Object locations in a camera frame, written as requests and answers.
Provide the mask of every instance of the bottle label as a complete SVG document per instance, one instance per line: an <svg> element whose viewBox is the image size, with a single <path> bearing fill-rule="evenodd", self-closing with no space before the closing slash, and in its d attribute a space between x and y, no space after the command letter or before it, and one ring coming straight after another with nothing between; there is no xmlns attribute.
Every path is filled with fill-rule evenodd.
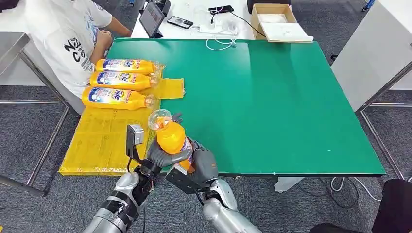
<svg viewBox="0 0 412 233"><path fill-rule="evenodd" d="M140 60L105 60L103 63L103 70L105 71L122 71L138 69Z"/></svg>
<svg viewBox="0 0 412 233"><path fill-rule="evenodd" d="M136 82L137 74L117 73L117 72L100 72L97 76L97 83L100 85L119 85L124 83Z"/></svg>
<svg viewBox="0 0 412 233"><path fill-rule="evenodd" d="M89 101L98 103L127 103L131 94L131 91L94 87L89 93Z"/></svg>
<svg viewBox="0 0 412 233"><path fill-rule="evenodd" d="M192 144L190 143L189 139L186 137L185 142L183 143L182 148L180 149L180 152L187 150L187 149L193 149ZM193 162L193 154L188 158L189 163Z"/></svg>

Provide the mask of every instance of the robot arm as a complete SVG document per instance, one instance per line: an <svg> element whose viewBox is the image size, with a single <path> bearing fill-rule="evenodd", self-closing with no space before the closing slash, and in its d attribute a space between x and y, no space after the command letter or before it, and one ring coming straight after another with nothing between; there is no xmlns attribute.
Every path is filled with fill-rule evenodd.
<svg viewBox="0 0 412 233"><path fill-rule="evenodd" d="M142 137L143 130L139 125L128 126L126 154L141 165L120 177L83 233L126 233L146 205L146 198L153 189L153 179L161 167L183 161L192 153L183 151L168 155L154 141L149 148L148 159L140 160L136 145L143 141ZM187 174L175 164L166 179L187 194L204 192L203 215L219 233L261 233L238 211L229 184L218 179L214 155L196 141L192 144L196 171Z"/></svg>
<svg viewBox="0 0 412 233"><path fill-rule="evenodd" d="M146 205L155 176L143 166L122 175L83 233L126 233Z"/></svg>
<svg viewBox="0 0 412 233"><path fill-rule="evenodd" d="M219 233L261 233L238 211L238 203L229 184L218 178L214 155L202 144L192 140L196 170L187 174L174 165L166 180L187 194L203 192L203 216Z"/></svg>
<svg viewBox="0 0 412 233"><path fill-rule="evenodd" d="M203 216L219 233L261 233L238 211L238 204L229 184L215 180L205 192Z"/></svg>

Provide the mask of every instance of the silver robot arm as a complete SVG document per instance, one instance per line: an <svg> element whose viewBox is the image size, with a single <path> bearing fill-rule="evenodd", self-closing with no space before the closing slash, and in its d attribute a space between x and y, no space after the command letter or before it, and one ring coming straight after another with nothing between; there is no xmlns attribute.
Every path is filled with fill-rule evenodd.
<svg viewBox="0 0 412 233"><path fill-rule="evenodd" d="M262 233L238 211L238 203L226 181L215 180L204 197L203 216L219 233Z"/></svg>
<svg viewBox="0 0 412 233"><path fill-rule="evenodd" d="M152 179L139 170L135 171L119 178L115 189L83 233L127 232L146 205L146 198L153 187Z"/></svg>

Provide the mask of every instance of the metal table frame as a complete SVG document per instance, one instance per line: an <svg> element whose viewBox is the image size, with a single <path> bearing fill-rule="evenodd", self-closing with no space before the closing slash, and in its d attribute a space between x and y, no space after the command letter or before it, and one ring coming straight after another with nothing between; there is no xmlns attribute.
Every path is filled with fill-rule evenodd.
<svg viewBox="0 0 412 233"><path fill-rule="evenodd" d="M391 153L386 148L385 144L383 143L382 139L380 138L379 134L377 133L376 129L374 128L371 120L369 119L368 115L366 114L366 108L368 107L392 107L392 108L411 108L412 103L375 103L375 101L382 96L387 90L389 90L393 85L395 85L399 80L401 80L407 73L412 70L412 61L409 62L403 69L401 69L392 79L390 79L377 93L375 93L364 105L362 105L358 110L357 113L363 117L366 122L366 125L371 130L373 137L377 141L380 149L382 150L383 154L385 155L386 160L388 161L389 165L391 166L392 170L394 171L396 177L399 179L405 179L402 172L398 168L395 163L395 160Z"/></svg>
<svg viewBox="0 0 412 233"><path fill-rule="evenodd" d="M47 155L49 154L50 148L55 141L57 134L59 133L63 122L71 111L75 116L78 116L77 112L73 109L73 107L64 99L64 97L59 93L59 91L53 86L53 84L46 78L46 76L41 72L41 70L35 65L35 63L31 60L31 58L27 55L24 50L24 47L29 43L30 38L25 33L20 32L8 32L8 33L16 33L20 34L20 37L16 39L15 44L0 58L0 76L3 72L10 66L10 64L20 58L35 74L36 76L54 93L57 99L54 100L0 100L0 104L55 104L55 103L63 103L65 105L65 109L60 116L59 121L57 122L49 141L46 144L43 152L40 155L39 160L37 161L34 170L32 171L29 180L26 183L21 183L6 176L0 175L0 183L15 187L25 192L31 193L36 196L44 196L46 193L43 190L39 190L33 187L33 184L39 174L41 167L46 160Z"/></svg>

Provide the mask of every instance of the metal rod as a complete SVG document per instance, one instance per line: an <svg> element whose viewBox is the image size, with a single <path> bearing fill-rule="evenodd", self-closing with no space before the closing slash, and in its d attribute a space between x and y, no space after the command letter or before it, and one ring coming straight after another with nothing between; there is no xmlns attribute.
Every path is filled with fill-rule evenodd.
<svg viewBox="0 0 412 233"><path fill-rule="evenodd" d="M49 150L53 145L53 142L55 141L57 134L60 131L60 128L62 128L63 122L67 116L67 114L69 113L69 108L65 108L62 116L60 117L59 121L57 122L56 127L54 128L53 133L51 134L51 137L49 139L49 141L47 142L46 147L43 150L43 153L40 156L39 161L36 164L36 167L34 168L32 174L30 175L29 180L27 181L27 185L32 186L34 181L36 180L36 177L41 169L41 167L43 166L44 160L46 159L47 155L49 154Z"/></svg>
<svg viewBox="0 0 412 233"><path fill-rule="evenodd" d="M399 80L401 80L409 71L412 70L412 61L409 62L403 69L401 69L392 79L390 79L379 91L377 91L370 99L368 99L365 104L363 104L358 110L365 110L371 103L375 102L383 93L385 93L389 88L395 85Z"/></svg>
<svg viewBox="0 0 412 233"><path fill-rule="evenodd" d="M38 76L38 78L56 95L56 97L62 101L62 103L70 109L70 111L78 116L78 113L74 108L66 101L66 99L60 94L60 92L53 86L53 84L44 76L41 70L34 64L29 56L23 50L18 56L26 63L26 65Z"/></svg>
<svg viewBox="0 0 412 233"><path fill-rule="evenodd" d="M0 175L0 183L3 184L3 185L9 186L9 187L18 188L20 190L31 193L31 194L36 195L38 197L44 196L44 191L41 191L37 188L30 187L28 185L25 185L23 183L20 183L18 181L10 179L6 176Z"/></svg>
<svg viewBox="0 0 412 233"><path fill-rule="evenodd" d="M0 104L41 104L61 103L60 100L0 100Z"/></svg>
<svg viewBox="0 0 412 233"><path fill-rule="evenodd" d="M379 137L379 134L375 130L374 126L372 125L372 122L369 120L369 117L366 115L366 112L360 111L360 114L362 115L363 119L366 121L366 124L368 125L369 129L371 130L375 140L378 142L378 145L380 149L382 150L383 154L385 155L386 160L388 161L389 165L391 166L392 170L395 172L395 175L399 179L405 179L402 175L402 172L399 170L398 166L396 165L394 159L392 158L392 155L389 153L388 149L386 148L385 144L383 143L382 139Z"/></svg>
<svg viewBox="0 0 412 233"><path fill-rule="evenodd" d="M371 103L370 107L412 108L412 103Z"/></svg>

